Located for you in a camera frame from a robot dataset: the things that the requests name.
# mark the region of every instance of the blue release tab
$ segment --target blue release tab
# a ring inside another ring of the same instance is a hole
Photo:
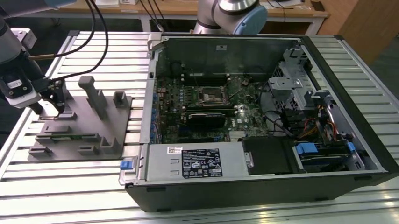
[[[357,151],[357,147],[355,147],[354,143],[349,142],[347,147],[349,147],[351,152]]]
[[[318,147],[314,143],[301,143],[295,146],[298,154],[318,153]]]
[[[134,169],[134,162],[132,161],[122,161],[120,162],[120,170]]]

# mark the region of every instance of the wire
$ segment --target wire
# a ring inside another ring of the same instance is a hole
[[[306,120],[306,122],[305,122],[305,131],[306,131],[307,123],[309,123],[311,120],[315,120],[315,118],[310,118],[310,119]]]
[[[87,6],[88,6],[88,9],[90,9],[90,12],[92,14],[92,31],[91,31],[91,34],[90,34],[88,39],[86,40],[86,42],[76,49],[74,49],[70,52],[66,52],[66,53],[62,53],[62,54],[30,56],[28,57],[30,60],[39,61],[39,60],[54,59],[56,57],[63,57],[63,56],[71,55],[75,52],[80,51],[82,48],[84,48],[88,45],[88,43],[91,42],[91,40],[94,38],[94,35],[95,35],[96,19],[95,19],[95,11],[94,11],[92,5],[90,4],[90,0],[86,0],[86,3],[87,3]]]
[[[162,19],[163,19],[163,23],[164,23],[164,25],[167,26],[167,31],[171,32],[170,25],[168,25],[168,21],[167,21],[167,20],[164,19],[164,17],[163,17],[163,13],[162,13],[160,8],[158,7],[156,0],[154,0],[154,3],[155,3],[155,7],[156,7],[158,11],[160,12]]]
[[[147,0],[147,1],[148,1],[150,8],[151,8],[151,10],[152,10],[152,13],[154,13],[154,17],[155,17],[155,24],[158,25],[158,24],[160,24],[160,23],[158,22],[158,18],[156,18],[155,10],[154,10],[154,8],[152,8],[151,1],[150,1],[150,0]]]
[[[331,127],[333,127],[333,137],[334,137],[334,140],[337,140],[337,126],[335,126],[335,124],[333,123],[333,122],[327,122],[330,125],[331,125]]]
[[[307,131],[307,132],[306,132],[303,135],[301,135],[298,138],[302,139],[303,137],[306,137],[306,136],[314,134],[314,132],[317,132],[317,131],[318,131],[318,128],[314,127],[310,131]]]
[[[70,52],[66,52],[63,54],[56,54],[55,57],[63,57],[63,56],[67,56],[67,55],[71,55],[72,53],[78,52],[79,50],[82,50],[82,48],[84,48],[87,46],[87,44],[90,43],[90,41],[92,40],[94,38],[94,35],[95,35],[95,26],[96,26],[96,19],[95,19],[95,11],[94,11],[94,8],[92,8],[92,5],[90,4],[90,1],[86,0],[86,3],[87,3],[87,6],[88,6],[88,9],[90,9],[90,12],[92,14],[92,18],[94,18],[94,22],[92,22],[92,32],[88,36],[88,39],[86,40],[86,42],[79,46],[79,48],[76,48],[75,50],[70,51]]]
[[[273,122],[273,124],[275,125],[275,126],[278,126],[283,131],[285,131],[285,133],[291,137],[291,138],[294,138],[294,139],[297,139],[297,136],[283,127],[283,126],[281,126],[274,120],[271,120],[270,119],[270,117],[266,115],[269,112],[278,112],[278,114],[281,113],[279,111],[266,111],[265,112],[265,118],[270,121],[270,122]]]
[[[286,9],[294,9],[294,8],[286,8],[286,7],[283,7],[282,4],[281,4],[281,2],[278,2],[278,1],[277,1],[277,3],[279,4],[281,7],[274,6],[273,3],[270,3],[269,0],[267,0],[267,2],[269,2],[269,4],[271,5],[271,7],[274,7],[274,8],[279,8],[279,9],[283,10],[283,14],[285,14],[285,22],[286,22],[286,20],[287,20]]]
[[[281,118],[275,119],[274,130],[273,130],[273,132],[285,132],[285,131],[277,131],[277,130],[275,130],[275,124],[277,124],[277,121],[278,121],[278,120],[282,120],[282,119],[281,119]]]
[[[286,8],[285,7],[283,7],[283,14],[285,14],[285,21],[283,22],[286,22],[287,16],[286,16]]]
[[[92,69],[87,70],[87,71],[83,71],[83,72],[79,72],[79,73],[75,73],[75,74],[71,74],[71,75],[67,75],[67,76],[63,76],[63,77],[59,77],[59,78],[55,78],[52,79],[54,82],[56,81],[60,81],[60,80],[64,80],[66,78],[71,78],[71,77],[75,77],[75,76],[80,76],[83,74],[87,74],[87,73],[91,73],[94,70],[98,69],[98,67],[100,66],[100,64],[103,63],[103,60],[106,59],[106,56],[107,56],[107,53],[108,53],[108,47],[110,47],[110,36],[108,36],[108,28],[107,28],[107,23],[106,23],[106,19],[103,17],[103,14],[102,14],[102,11],[98,7],[98,5],[95,4],[95,0],[88,0],[94,7],[95,7],[95,10],[100,16],[100,20],[102,20],[102,23],[103,23],[103,26],[104,26],[104,33],[106,33],[106,49],[104,49],[104,53],[103,53],[103,56],[98,62],[98,64],[94,66]]]
[[[143,8],[144,8],[144,10],[146,10],[146,12],[147,12],[147,14],[148,14],[150,18],[151,18],[151,21],[152,21],[152,22],[154,22],[154,24],[156,25],[156,24],[158,24],[158,22],[155,21],[155,19],[154,19],[154,17],[152,17],[152,15],[151,15],[151,13],[148,12],[146,5],[143,4],[142,0],[139,0],[139,1],[140,1],[140,3],[142,3],[142,6],[143,6]]]

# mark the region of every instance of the black cable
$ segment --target black cable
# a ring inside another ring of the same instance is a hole
[[[154,8],[152,8],[151,1],[150,1],[150,0],[147,0],[147,1],[148,1],[150,8],[151,8],[151,10],[152,10],[152,13],[154,13],[154,17],[155,17],[155,24],[160,24],[160,23],[158,22],[158,18],[156,18],[155,10],[154,10]]]
[[[278,118],[278,119],[275,120],[275,123],[274,123],[274,132],[278,132],[278,131],[275,130],[275,127],[277,127],[275,124],[277,124],[277,121],[278,121],[278,120],[282,120],[282,119]]]
[[[98,64],[94,66],[92,69],[87,70],[87,71],[83,71],[83,72],[79,72],[79,73],[75,73],[75,74],[71,74],[71,75],[67,75],[67,76],[63,76],[63,77],[59,77],[59,78],[55,78],[52,79],[54,82],[56,81],[60,81],[60,80],[64,80],[66,78],[71,78],[71,77],[75,77],[75,76],[80,76],[80,75],[84,75],[87,73],[91,73],[94,70],[96,70],[96,68],[100,66],[100,64],[103,63],[103,60],[106,59],[106,56],[107,56],[107,53],[108,53],[108,47],[110,47],[110,36],[108,36],[108,28],[107,28],[107,23],[106,23],[106,19],[103,17],[103,14],[102,14],[102,11],[98,7],[98,5],[95,4],[95,0],[90,0],[90,2],[92,3],[94,7],[95,7],[95,10],[100,16],[100,20],[102,20],[102,23],[103,23],[103,26],[104,26],[104,33],[106,33],[106,49],[104,49],[104,53],[103,53],[103,56],[98,62]]]
[[[156,24],[156,22],[155,22],[155,20],[154,20],[154,17],[152,17],[151,13],[150,13],[148,10],[147,10],[146,5],[143,4],[142,0],[139,0],[139,1],[140,1],[140,3],[142,3],[142,6],[143,6],[143,8],[144,8],[144,10],[146,10],[146,12],[147,12],[147,14],[148,14],[148,16],[150,16],[152,22]]]
[[[90,12],[92,14],[92,31],[91,31],[91,34],[88,36],[87,41],[76,49],[74,49],[70,52],[66,52],[66,53],[62,53],[62,54],[52,54],[52,55],[31,56],[30,57],[31,60],[46,60],[46,59],[54,59],[56,57],[63,57],[63,56],[71,55],[75,52],[80,51],[82,48],[84,48],[88,45],[88,43],[91,42],[91,40],[94,38],[94,35],[95,35],[96,21],[95,21],[95,11],[94,11],[92,5],[90,4],[90,0],[86,0],[86,3],[87,3],[87,6],[88,6],[88,9],[90,9]]]
[[[270,121],[270,122],[273,122],[273,124],[275,125],[275,126],[278,126],[283,131],[285,131],[285,133],[289,135],[289,137],[290,138],[294,138],[294,139],[298,139],[298,137],[283,127],[283,126],[281,126],[279,124],[278,124],[278,122],[275,122],[274,120],[271,120],[271,118],[266,115],[269,112],[275,112],[275,113],[281,113],[279,111],[266,111],[265,112],[265,118]]]
[[[88,36],[88,39],[87,41],[79,46],[79,48],[76,48],[75,50],[70,51],[70,52],[66,52],[63,54],[55,54],[55,57],[63,57],[63,56],[67,56],[67,55],[71,55],[72,53],[78,52],[79,50],[82,50],[82,48],[84,48],[87,46],[87,44],[90,43],[90,41],[92,40],[94,38],[94,35],[95,35],[95,26],[96,26],[96,21],[95,21],[95,11],[94,11],[94,8],[92,8],[92,5],[90,4],[90,1],[86,0],[86,3],[87,3],[87,6],[88,6],[88,9],[90,9],[90,12],[92,14],[92,32]]]
[[[285,14],[285,22],[286,22],[286,19],[287,19],[287,16],[286,16],[286,9],[294,9],[294,8],[286,8],[286,7],[283,7],[282,4],[281,4],[281,2],[278,2],[278,1],[277,1],[277,3],[279,4],[281,7],[274,6],[273,3],[270,3],[269,0],[267,0],[267,2],[269,2],[269,4],[271,5],[271,7],[274,7],[274,8],[279,8],[279,9],[283,10],[283,14]]]
[[[286,16],[286,8],[285,7],[283,7],[283,14],[285,14],[285,21],[283,22],[286,22],[287,16]]]
[[[166,19],[164,19],[164,17],[163,17],[163,13],[162,13],[162,10],[160,10],[160,8],[158,7],[156,0],[154,0],[154,3],[155,3],[155,6],[156,6],[156,9],[158,9],[158,11],[160,12],[162,19],[163,19],[163,23],[164,23],[164,25],[167,26],[167,31],[168,31],[168,32],[171,32],[171,29],[170,29],[168,22],[167,22],[167,20],[166,20]]]

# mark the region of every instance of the white label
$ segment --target white label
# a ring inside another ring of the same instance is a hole
[[[227,50],[227,45],[218,45],[217,50]]]
[[[183,147],[168,147],[168,154],[180,154]]]
[[[19,80],[15,80],[14,82],[11,83],[7,83],[7,86],[8,88],[14,89],[14,88],[18,88],[19,86],[23,85],[23,81],[19,79]]]
[[[122,13],[138,13],[138,10],[120,10]]]

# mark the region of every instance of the power cable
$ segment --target power cable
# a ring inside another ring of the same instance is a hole
[[[154,0],[154,3],[155,3],[155,6],[156,6],[158,11],[160,12],[162,19],[163,19],[163,23],[164,23],[164,25],[166,25],[166,27],[167,27],[167,31],[171,32],[170,25],[168,25],[168,21],[167,21],[167,20],[164,19],[164,17],[163,17],[163,13],[162,13],[160,8],[158,7],[156,0]]]
[[[151,1],[150,1],[150,0],[147,0],[147,1],[148,1],[148,5],[150,5],[150,8],[151,8],[151,11],[152,11],[154,17],[155,17],[155,24],[160,24],[160,23],[158,22],[156,13],[155,13],[155,10],[154,10],[154,8],[152,8]]]
[[[100,16],[100,20],[102,20],[102,23],[103,23],[103,26],[104,26],[104,34],[106,34],[106,49],[104,49],[104,53],[103,53],[103,56],[98,62],[98,64],[94,66],[92,69],[87,70],[87,71],[83,71],[83,72],[79,72],[79,73],[74,73],[71,75],[67,75],[67,76],[63,76],[63,77],[59,77],[59,78],[55,78],[52,79],[54,82],[56,81],[60,81],[60,80],[64,80],[66,78],[71,78],[71,77],[75,77],[75,76],[80,76],[80,75],[84,75],[87,73],[91,73],[94,70],[96,70],[96,68],[100,66],[100,64],[103,63],[103,60],[106,59],[106,56],[107,56],[107,53],[108,53],[108,47],[110,47],[110,35],[108,35],[108,28],[107,28],[107,23],[106,23],[106,19],[103,17],[103,14],[102,14],[102,11],[98,7],[98,5],[95,4],[95,0],[90,0],[90,2],[92,3],[94,7],[95,7],[95,10]]]
[[[88,43],[91,42],[91,40],[94,38],[94,35],[95,35],[96,20],[95,20],[95,11],[94,11],[92,5],[90,4],[90,0],[86,0],[86,3],[87,3],[87,6],[88,6],[88,9],[90,9],[90,12],[92,14],[92,31],[91,31],[91,34],[88,36],[87,41],[76,49],[74,49],[72,51],[68,51],[68,52],[62,53],[62,54],[30,56],[28,57],[30,60],[39,61],[39,60],[54,59],[56,57],[63,57],[63,56],[71,55],[75,52],[80,51],[82,48],[84,48],[88,45]]]

